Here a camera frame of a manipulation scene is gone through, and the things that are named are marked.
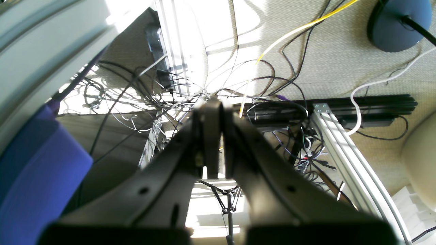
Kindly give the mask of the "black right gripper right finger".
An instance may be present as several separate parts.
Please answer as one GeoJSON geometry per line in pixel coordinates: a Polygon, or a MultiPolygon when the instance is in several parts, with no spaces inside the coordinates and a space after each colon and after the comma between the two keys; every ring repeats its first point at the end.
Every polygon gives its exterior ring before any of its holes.
{"type": "Polygon", "coordinates": [[[256,127],[221,107],[226,177],[242,188],[248,245],[397,245],[385,220],[321,191],[286,163],[256,127]]]}

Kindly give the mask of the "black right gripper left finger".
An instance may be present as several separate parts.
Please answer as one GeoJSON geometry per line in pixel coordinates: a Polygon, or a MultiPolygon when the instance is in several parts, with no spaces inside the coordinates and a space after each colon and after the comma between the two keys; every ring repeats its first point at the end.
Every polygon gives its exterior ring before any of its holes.
{"type": "Polygon", "coordinates": [[[195,106],[191,118],[142,171],[115,189],[51,223],[39,245],[191,245],[185,227],[194,183],[205,160],[203,134],[220,140],[222,103],[195,106]]]}

